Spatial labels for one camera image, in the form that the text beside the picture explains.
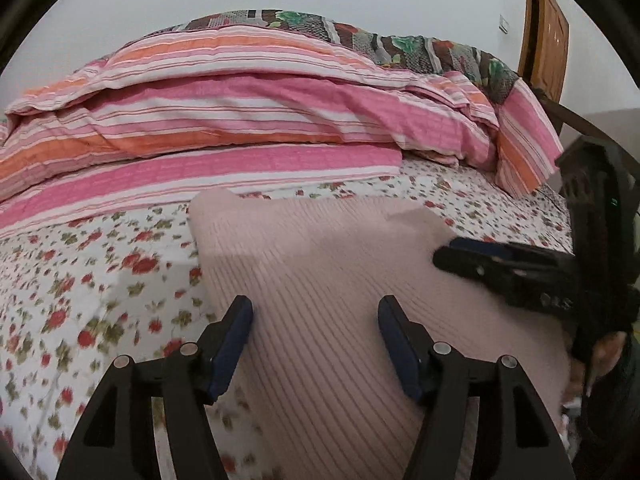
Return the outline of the person's right hand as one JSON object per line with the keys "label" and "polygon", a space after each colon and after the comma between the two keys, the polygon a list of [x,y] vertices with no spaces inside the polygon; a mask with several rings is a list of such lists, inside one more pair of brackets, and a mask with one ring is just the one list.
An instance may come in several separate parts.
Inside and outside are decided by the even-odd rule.
{"label": "person's right hand", "polygon": [[617,364],[623,354],[627,334],[617,332],[606,335],[593,347],[590,368],[570,358],[570,376],[562,394],[562,403],[572,402],[590,393],[593,385]]}

